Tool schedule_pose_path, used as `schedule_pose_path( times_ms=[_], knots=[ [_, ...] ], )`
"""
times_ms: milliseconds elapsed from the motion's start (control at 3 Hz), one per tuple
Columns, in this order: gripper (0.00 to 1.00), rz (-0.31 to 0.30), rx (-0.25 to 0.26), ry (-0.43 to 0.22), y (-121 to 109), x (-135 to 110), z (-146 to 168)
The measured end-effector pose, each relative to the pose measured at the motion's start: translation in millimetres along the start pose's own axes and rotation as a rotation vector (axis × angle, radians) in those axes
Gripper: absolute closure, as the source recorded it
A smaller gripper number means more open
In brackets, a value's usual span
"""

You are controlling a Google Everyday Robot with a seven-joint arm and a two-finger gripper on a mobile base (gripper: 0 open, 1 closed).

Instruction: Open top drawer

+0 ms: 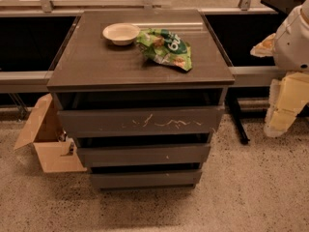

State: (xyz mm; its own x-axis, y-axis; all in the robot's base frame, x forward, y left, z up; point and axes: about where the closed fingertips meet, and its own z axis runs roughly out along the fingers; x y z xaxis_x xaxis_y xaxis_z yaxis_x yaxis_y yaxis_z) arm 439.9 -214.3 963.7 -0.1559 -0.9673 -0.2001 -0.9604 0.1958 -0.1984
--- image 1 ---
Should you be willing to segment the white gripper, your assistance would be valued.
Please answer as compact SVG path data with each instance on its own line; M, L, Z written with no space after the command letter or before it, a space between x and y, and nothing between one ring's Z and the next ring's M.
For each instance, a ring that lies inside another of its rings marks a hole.
M275 33L264 38L250 50L255 57L272 57ZM294 72L282 80L273 79L269 89L269 108L265 118L264 133L278 137L288 131L296 114L309 102L309 74Z

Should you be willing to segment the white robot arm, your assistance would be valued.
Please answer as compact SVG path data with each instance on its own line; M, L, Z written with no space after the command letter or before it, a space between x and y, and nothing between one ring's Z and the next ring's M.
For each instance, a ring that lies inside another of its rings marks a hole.
M281 136L309 103L309 0L293 8L277 31L253 46L250 54L272 57L287 72L281 80L271 81L264 127L266 136Z

